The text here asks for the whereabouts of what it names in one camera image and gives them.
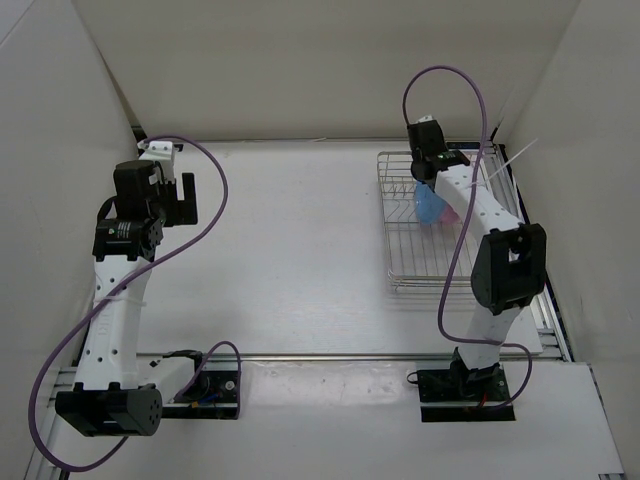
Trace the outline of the blue plastic plate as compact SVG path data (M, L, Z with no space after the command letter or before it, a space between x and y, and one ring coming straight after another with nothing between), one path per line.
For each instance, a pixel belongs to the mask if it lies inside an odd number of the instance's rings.
M446 208L446 202L427 184L417 182L414 191L415 215L422 224L437 223Z

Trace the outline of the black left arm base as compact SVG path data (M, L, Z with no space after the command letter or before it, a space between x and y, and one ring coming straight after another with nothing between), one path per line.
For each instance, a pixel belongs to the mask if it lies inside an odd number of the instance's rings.
M229 346L236 367L225 369L213 352ZM144 380L162 397L162 419L237 420L241 410L241 356L229 341L215 344L209 352L176 350L149 362Z

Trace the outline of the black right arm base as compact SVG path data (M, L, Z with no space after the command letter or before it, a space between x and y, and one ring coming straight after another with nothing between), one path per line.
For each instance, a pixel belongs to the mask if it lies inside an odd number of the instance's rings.
M513 422L511 398L504 371L477 386L462 385L449 369L416 370L406 376L418 388L422 423Z

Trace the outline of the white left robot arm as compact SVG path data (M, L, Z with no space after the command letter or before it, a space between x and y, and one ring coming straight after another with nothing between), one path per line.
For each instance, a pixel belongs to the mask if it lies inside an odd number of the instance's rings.
M85 437L151 436L163 408L178 392L206 395L210 377L189 358L137 360L143 297L150 275L114 287L155 259L164 227L197 222L195 179L182 176L177 195L171 160L134 160L116 166L116 194L101 208L92 254L99 312L91 320L71 390L56 396L55 410Z

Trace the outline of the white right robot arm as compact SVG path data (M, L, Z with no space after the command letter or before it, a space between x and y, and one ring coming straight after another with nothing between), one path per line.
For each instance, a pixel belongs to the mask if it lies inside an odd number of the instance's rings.
M463 221L461 237L471 234L477 254L470 276L476 307L457 344L463 366L449 375L460 399L480 393L499 363L511 327L522 310L544 289L547 236L542 226L525 224L479 182L479 160L447 147L439 123L428 117L407 126L411 173L442 198Z

